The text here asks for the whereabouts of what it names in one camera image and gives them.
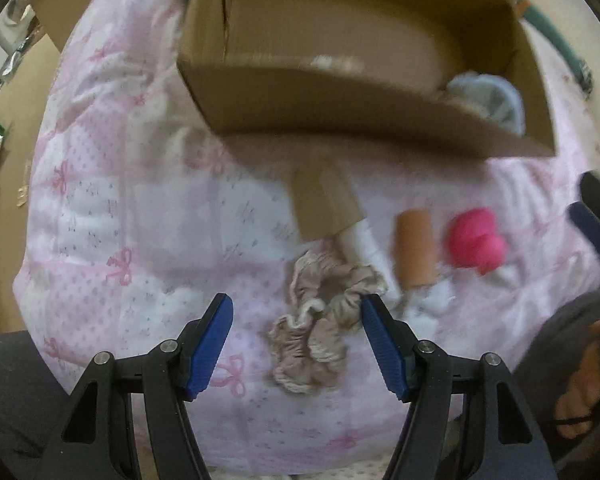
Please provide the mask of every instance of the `beige scrunchie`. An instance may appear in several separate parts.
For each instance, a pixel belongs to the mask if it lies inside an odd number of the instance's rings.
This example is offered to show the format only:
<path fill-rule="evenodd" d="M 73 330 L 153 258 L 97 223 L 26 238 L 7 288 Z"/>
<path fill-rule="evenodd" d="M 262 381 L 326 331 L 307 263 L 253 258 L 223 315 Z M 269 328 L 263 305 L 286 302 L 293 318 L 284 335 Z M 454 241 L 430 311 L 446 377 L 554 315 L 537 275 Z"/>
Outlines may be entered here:
<path fill-rule="evenodd" d="M 321 296 L 330 286 L 327 303 Z M 345 264 L 329 253 L 301 256 L 289 286 L 295 313 L 280 317 L 269 332 L 275 381 L 297 394 L 335 386 L 347 354 L 341 334 L 360 320 L 360 296 L 385 290 L 372 267 Z"/>

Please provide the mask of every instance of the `cardboard box flap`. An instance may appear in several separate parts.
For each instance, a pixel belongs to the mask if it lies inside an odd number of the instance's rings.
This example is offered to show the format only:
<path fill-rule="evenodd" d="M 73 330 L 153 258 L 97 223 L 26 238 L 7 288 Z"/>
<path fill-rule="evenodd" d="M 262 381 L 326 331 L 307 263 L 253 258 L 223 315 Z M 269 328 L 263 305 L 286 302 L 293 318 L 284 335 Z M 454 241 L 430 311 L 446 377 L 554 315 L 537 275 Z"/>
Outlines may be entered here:
<path fill-rule="evenodd" d="M 218 132 L 358 134 L 480 158 L 552 154 L 451 104 L 358 78 L 302 68 L 183 69 Z"/>
<path fill-rule="evenodd" d="M 190 0 L 182 25 L 179 56 L 188 63 L 222 63 L 225 0 Z"/>
<path fill-rule="evenodd" d="M 514 23 L 515 54 L 504 76 L 522 95 L 525 105 L 526 136 L 532 137 L 555 153 L 557 148 L 549 92 L 536 61 L 528 27 L 530 25 L 518 20 Z"/>

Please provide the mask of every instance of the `pink ball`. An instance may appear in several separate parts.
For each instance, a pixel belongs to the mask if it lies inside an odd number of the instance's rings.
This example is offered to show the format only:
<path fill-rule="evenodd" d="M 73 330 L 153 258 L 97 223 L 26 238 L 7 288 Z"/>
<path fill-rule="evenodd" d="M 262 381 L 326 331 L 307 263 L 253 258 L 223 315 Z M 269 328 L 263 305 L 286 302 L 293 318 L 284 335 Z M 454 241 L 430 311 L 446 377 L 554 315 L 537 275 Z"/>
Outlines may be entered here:
<path fill-rule="evenodd" d="M 497 232 L 495 215 L 487 208 L 458 215 L 451 223 L 447 242 L 453 264 L 477 268 L 481 274 L 501 266 L 507 253 L 507 244 Z"/>
<path fill-rule="evenodd" d="M 507 254 L 507 243 L 500 235 L 483 235 L 474 242 L 474 264 L 480 274 L 486 274 L 502 265 Z"/>

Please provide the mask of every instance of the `open cardboard box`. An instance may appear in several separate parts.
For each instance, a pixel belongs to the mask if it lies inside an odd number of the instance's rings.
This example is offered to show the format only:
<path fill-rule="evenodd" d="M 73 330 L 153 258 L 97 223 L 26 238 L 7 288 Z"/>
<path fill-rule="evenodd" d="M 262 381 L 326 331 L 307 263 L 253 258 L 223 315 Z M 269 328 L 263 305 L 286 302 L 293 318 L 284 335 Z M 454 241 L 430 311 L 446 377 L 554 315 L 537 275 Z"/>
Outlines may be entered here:
<path fill-rule="evenodd" d="M 542 76 L 506 0 L 190 0 L 178 66 L 219 133 L 357 133 L 480 157 L 555 154 Z M 440 99 L 466 70 L 516 86 L 523 137 Z"/>

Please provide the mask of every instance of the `pink bow pattern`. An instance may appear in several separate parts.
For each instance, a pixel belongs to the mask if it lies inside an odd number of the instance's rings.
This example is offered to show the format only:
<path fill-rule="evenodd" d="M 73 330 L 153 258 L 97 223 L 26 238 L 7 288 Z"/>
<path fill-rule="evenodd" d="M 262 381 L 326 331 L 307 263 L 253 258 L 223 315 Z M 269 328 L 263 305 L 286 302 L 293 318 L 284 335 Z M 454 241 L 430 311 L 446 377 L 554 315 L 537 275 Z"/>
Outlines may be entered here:
<path fill-rule="evenodd" d="M 244 356 L 242 354 L 232 355 L 229 357 L 229 364 L 223 365 L 218 363 L 216 370 L 224 370 L 228 373 L 222 379 L 212 378 L 209 381 L 211 386 L 222 388 L 223 386 L 229 386 L 231 388 L 231 394 L 234 397 L 244 397 L 247 392 L 247 388 L 242 382 L 242 372 L 244 371 Z"/>
<path fill-rule="evenodd" d="M 58 350 L 58 342 L 55 337 L 51 337 L 44 339 L 45 343 L 45 353 L 51 357 L 52 359 L 58 359 L 58 364 L 60 365 L 60 369 L 64 370 L 64 361 L 60 358 L 60 351 Z"/>
<path fill-rule="evenodd" d="M 355 431 L 345 431 L 339 437 L 332 438 L 328 446 L 330 449 L 346 450 L 356 447 L 359 436 Z"/>
<path fill-rule="evenodd" d="M 110 257 L 107 260 L 107 265 L 109 267 L 115 266 L 118 270 L 107 274 L 105 277 L 106 282 L 109 281 L 109 278 L 117 278 L 118 283 L 122 286 L 127 286 L 131 283 L 131 270 L 129 269 L 131 265 L 131 249 L 125 247 L 120 251 L 120 256 Z"/>
<path fill-rule="evenodd" d="M 63 160 L 62 164 L 60 164 L 60 168 L 54 168 L 54 180 L 53 186 L 54 189 L 59 189 L 61 194 L 66 193 L 66 167 L 67 161 Z"/>
<path fill-rule="evenodd" d="M 225 161 L 226 150 L 224 146 L 219 146 L 208 150 L 206 153 L 202 153 L 202 150 L 198 152 L 198 158 L 192 162 L 192 167 L 196 170 L 209 168 L 213 176 L 220 176 L 224 173 Z"/>

